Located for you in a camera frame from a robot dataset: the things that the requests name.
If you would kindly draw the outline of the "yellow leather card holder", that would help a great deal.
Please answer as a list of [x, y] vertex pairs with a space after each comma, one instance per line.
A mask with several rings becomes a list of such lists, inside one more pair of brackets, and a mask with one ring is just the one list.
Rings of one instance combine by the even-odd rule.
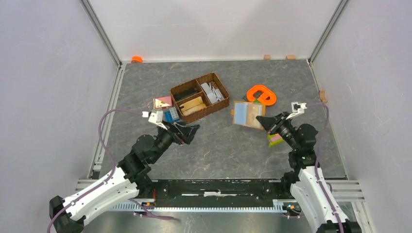
[[261, 103], [234, 101], [231, 115], [233, 116], [233, 124], [254, 128], [263, 129], [263, 126], [257, 120], [257, 116], [265, 116], [266, 106]]

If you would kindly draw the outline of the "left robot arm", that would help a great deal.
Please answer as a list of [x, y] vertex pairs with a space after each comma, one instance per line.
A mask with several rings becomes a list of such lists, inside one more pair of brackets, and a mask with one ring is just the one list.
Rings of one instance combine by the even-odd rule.
[[173, 144], [190, 144], [200, 125], [164, 122], [157, 135], [141, 135], [131, 151], [104, 177], [68, 197], [55, 196], [49, 202], [51, 222], [47, 231], [81, 233], [84, 227], [113, 206], [136, 196], [146, 198], [153, 191], [148, 176], [154, 164]]

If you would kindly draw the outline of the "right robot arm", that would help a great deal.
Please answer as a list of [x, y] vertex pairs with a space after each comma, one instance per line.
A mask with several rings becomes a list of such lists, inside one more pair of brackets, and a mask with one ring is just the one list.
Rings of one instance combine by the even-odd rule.
[[257, 116], [267, 134], [278, 134], [291, 147], [291, 172], [281, 179], [281, 193], [300, 205], [313, 233], [360, 233], [359, 223], [350, 221], [326, 184], [314, 151], [318, 131], [310, 124], [292, 125], [288, 112]]

